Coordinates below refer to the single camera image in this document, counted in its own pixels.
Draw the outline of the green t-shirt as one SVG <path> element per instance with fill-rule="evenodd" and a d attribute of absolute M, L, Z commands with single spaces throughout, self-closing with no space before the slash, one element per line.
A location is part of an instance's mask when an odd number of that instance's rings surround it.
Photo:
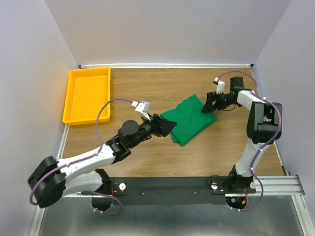
<path fill-rule="evenodd" d="M 191 139 L 217 120 L 213 113 L 202 113 L 203 103 L 196 94 L 185 99 L 175 109 L 166 111 L 161 117 L 177 125 L 171 131 L 174 143 L 186 145 Z"/>

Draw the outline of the yellow plastic tray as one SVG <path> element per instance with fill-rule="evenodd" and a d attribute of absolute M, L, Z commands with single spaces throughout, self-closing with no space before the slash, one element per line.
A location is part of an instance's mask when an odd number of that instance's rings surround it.
<path fill-rule="evenodd" d="M 63 123 L 93 124 L 111 97 L 111 68 L 73 69 L 69 72 Z"/>

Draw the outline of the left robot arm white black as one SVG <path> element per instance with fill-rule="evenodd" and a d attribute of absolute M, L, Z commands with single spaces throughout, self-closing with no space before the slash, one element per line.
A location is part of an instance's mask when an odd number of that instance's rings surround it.
<path fill-rule="evenodd" d="M 65 193 L 66 185 L 85 172 L 112 165 L 124 160 L 131 149 L 152 136 L 168 136 L 177 123 L 154 114 L 143 119 L 141 124 L 134 120 L 125 121 L 116 136 L 86 153 L 66 159 L 44 158 L 28 178 L 31 188 L 29 202 L 45 208 L 56 203 Z"/>

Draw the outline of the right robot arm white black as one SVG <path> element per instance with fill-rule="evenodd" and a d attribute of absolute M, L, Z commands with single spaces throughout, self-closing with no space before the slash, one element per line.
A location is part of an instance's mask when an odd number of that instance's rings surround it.
<path fill-rule="evenodd" d="M 230 92 L 224 93 L 225 83 L 218 77 L 213 81 L 216 91 L 207 93 L 203 113 L 222 111 L 230 105 L 245 107 L 249 111 L 246 127 L 248 142 L 245 150 L 226 177 L 211 178 L 215 194 L 255 191 L 254 172 L 266 149 L 282 134 L 282 110 L 280 103 L 272 103 L 260 97 L 254 90 L 244 87 L 242 77 L 230 79 Z"/>

